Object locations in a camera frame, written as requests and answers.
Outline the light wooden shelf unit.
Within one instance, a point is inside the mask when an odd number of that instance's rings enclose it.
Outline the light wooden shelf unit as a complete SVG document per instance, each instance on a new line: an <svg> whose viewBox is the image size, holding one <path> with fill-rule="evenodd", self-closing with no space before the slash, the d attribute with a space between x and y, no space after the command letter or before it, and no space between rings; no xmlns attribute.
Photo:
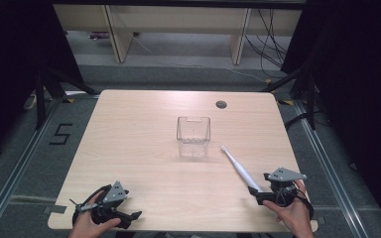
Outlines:
<svg viewBox="0 0 381 238"><path fill-rule="evenodd" d="M115 59L126 60L135 33L218 34L229 37L231 60L239 64L248 35L290 37L299 10L238 8L150 7L56 4L66 31L106 32Z"/></svg>

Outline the dark curtain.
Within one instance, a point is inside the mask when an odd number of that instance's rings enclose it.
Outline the dark curtain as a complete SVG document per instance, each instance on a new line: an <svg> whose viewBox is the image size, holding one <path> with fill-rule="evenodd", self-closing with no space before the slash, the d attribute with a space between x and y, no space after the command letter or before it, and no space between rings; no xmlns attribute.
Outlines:
<svg viewBox="0 0 381 238"><path fill-rule="evenodd" d="M52 0L0 0L0 142L39 74L85 88Z"/></svg>
<svg viewBox="0 0 381 238"><path fill-rule="evenodd" d="M282 70L299 68L314 44L328 118L381 208L381 0L307 0Z"/></svg>

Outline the person's right hand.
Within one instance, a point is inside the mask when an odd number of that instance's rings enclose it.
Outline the person's right hand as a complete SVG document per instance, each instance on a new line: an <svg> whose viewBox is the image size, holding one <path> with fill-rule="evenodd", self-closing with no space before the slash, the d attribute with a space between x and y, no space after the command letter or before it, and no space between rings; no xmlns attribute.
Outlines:
<svg viewBox="0 0 381 238"><path fill-rule="evenodd" d="M291 205L281 207L269 200L264 200L263 205L273 211L277 215L276 221L283 222L296 238L315 238L310 211L304 203L306 188L300 180L296 180L295 184L299 189L298 197Z"/></svg>

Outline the person's left hand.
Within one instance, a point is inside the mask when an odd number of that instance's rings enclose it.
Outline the person's left hand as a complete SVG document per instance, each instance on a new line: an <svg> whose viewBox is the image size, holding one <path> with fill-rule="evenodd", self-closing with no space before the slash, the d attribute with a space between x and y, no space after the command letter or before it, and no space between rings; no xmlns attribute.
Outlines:
<svg viewBox="0 0 381 238"><path fill-rule="evenodd" d="M81 212L67 238L99 238L106 231L116 227L120 222L120 218L112 218L104 223L96 224L92 220L92 212L86 210Z"/></svg>

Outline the metal floor rail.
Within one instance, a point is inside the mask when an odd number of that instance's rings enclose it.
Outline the metal floor rail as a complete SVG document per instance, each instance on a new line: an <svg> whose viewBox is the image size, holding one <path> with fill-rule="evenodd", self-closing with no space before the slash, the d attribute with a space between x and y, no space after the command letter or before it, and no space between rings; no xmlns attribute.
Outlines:
<svg viewBox="0 0 381 238"><path fill-rule="evenodd" d="M22 176L27 170L34 154L36 153L43 135L46 133L48 125L54 116L58 107L62 104L60 99L54 99L49 108L45 110L44 121L34 130L30 137L28 144L23 149L23 153L19 157L17 163L14 165L11 173L5 180L5 183L0 188L0 218L5 211L14 191L16 190Z"/></svg>
<svg viewBox="0 0 381 238"><path fill-rule="evenodd" d="M357 209L348 196L341 180L337 177L337 173L318 137L317 131L307 119L302 120L302 125L353 237L370 238Z"/></svg>

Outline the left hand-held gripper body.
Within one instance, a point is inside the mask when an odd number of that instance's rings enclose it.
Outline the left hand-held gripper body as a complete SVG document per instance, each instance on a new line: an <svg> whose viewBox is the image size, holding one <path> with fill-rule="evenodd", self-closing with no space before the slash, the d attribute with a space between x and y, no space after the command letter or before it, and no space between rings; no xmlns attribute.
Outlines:
<svg viewBox="0 0 381 238"><path fill-rule="evenodd" d="M83 203L75 203L72 223L75 223L81 212L90 210L92 220L96 224L104 223L112 218L129 220L126 213L117 210L117 207L127 198L128 190L125 190L119 181L114 184L102 186L92 193Z"/></svg>

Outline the black metal stand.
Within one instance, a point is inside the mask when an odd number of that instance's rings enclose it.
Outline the black metal stand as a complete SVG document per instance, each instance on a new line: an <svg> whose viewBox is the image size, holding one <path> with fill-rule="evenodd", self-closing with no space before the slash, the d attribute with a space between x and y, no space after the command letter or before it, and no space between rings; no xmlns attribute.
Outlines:
<svg viewBox="0 0 381 238"><path fill-rule="evenodd" d="M35 92L37 105L37 129L40 129L47 119L47 111L45 106L45 91L47 91L52 99L66 99L66 93L61 86L61 82L67 82L70 85L84 91L89 95L98 95L99 91L87 86L80 78L74 78L60 70L49 66L40 66L36 70L35 75Z"/></svg>
<svg viewBox="0 0 381 238"><path fill-rule="evenodd" d="M293 99L300 99L303 95L307 100L307 111L300 115L300 118L305 118L308 124L314 130L315 126L315 78L306 66L294 70L282 79L267 85L261 89L261 92L272 92L277 88L294 81L290 95Z"/></svg>

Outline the white electric toothbrush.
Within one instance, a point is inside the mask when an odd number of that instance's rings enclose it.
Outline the white electric toothbrush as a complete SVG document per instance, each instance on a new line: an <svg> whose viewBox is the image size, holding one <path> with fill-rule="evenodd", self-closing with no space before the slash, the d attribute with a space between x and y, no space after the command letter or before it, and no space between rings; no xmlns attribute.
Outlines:
<svg viewBox="0 0 381 238"><path fill-rule="evenodd" d="M254 188L258 192L262 192L262 188L256 183L256 181L249 175L245 168L233 157L233 155L227 150L225 146L221 147L222 152L227 156L230 163L240 174L241 178L246 182L246 184Z"/></svg>

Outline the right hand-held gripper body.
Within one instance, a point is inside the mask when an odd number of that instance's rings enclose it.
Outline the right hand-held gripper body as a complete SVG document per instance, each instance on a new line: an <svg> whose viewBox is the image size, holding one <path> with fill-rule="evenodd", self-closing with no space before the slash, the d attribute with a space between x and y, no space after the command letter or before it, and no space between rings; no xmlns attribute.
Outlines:
<svg viewBox="0 0 381 238"><path fill-rule="evenodd" d="M295 181L305 180L307 178L308 177L304 174L296 173L285 168L277 168L270 174L264 174L264 179L270 183L270 188L273 191L272 200L282 207L290 205L298 195Z"/></svg>

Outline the clear plastic container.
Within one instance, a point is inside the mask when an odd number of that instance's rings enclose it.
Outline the clear plastic container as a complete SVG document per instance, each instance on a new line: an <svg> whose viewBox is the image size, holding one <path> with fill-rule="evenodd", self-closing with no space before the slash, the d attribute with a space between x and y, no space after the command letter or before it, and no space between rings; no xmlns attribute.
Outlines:
<svg viewBox="0 0 381 238"><path fill-rule="evenodd" d="M177 141L181 157L205 157L210 142L210 118L179 117Z"/></svg>

